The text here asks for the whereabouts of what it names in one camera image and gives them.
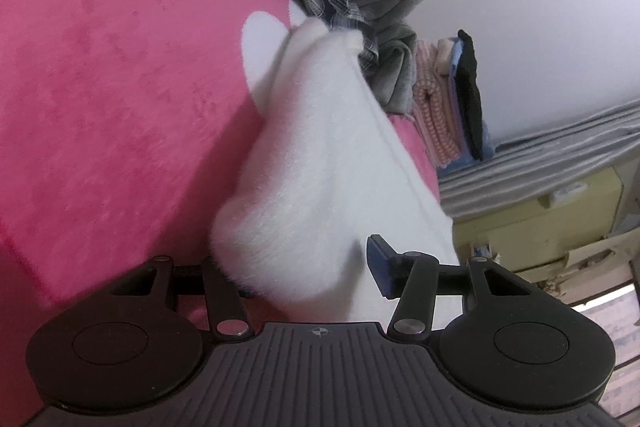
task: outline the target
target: gray striped curtain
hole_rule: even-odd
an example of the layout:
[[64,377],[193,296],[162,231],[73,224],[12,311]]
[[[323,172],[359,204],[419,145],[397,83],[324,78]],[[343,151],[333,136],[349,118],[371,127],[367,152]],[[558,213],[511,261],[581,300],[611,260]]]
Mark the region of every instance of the gray striped curtain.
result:
[[492,160],[439,180],[442,207],[450,217],[472,217],[553,192],[634,152],[640,100],[500,145]]

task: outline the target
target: white wall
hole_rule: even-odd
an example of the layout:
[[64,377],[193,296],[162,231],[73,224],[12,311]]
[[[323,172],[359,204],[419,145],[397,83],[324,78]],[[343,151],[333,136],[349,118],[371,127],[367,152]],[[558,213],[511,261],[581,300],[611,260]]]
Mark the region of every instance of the white wall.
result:
[[424,0],[408,20],[474,38],[497,142],[640,96],[640,0]]

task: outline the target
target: blue cloth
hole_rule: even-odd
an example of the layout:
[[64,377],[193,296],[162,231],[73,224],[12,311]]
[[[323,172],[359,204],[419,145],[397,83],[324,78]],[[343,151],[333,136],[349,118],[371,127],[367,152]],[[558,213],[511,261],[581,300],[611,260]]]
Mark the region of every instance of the blue cloth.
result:
[[[438,176],[445,176],[452,172],[459,171],[466,166],[479,163],[478,160],[471,156],[468,144],[466,143],[465,130],[462,125],[462,115],[460,113],[460,105],[458,104],[458,90],[456,89],[456,71],[458,70],[458,63],[462,56],[462,50],[464,44],[461,39],[451,39],[455,42],[453,45],[453,51],[451,52],[451,69],[449,71],[449,98],[451,99],[451,105],[453,110],[453,118],[456,120],[456,128],[458,130],[458,136],[460,136],[460,158],[453,160],[446,167],[438,168]],[[482,121],[482,152],[484,153],[484,159],[490,160],[495,156],[495,147],[491,141],[491,135]]]

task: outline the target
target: pink checkered cloth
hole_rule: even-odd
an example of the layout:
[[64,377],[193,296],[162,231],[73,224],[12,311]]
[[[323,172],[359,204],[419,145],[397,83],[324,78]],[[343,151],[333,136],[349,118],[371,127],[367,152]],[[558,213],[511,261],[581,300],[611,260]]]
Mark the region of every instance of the pink checkered cloth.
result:
[[[450,47],[441,46],[441,55],[449,54]],[[415,54],[417,80],[414,86],[416,127],[425,142],[432,163],[446,167],[460,158],[460,137],[453,120],[448,74],[442,74],[436,62],[446,62],[438,56],[438,49],[429,42],[420,41]]]

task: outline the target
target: metal screw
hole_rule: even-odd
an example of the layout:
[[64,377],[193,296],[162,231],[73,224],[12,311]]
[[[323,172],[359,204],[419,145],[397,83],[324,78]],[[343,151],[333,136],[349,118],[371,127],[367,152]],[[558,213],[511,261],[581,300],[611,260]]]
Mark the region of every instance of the metal screw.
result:
[[239,337],[249,331],[249,324],[238,319],[227,319],[216,326],[218,333],[228,337]]
[[420,335],[425,327],[424,322],[418,319],[400,319],[394,324],[394,329],[403,335]]

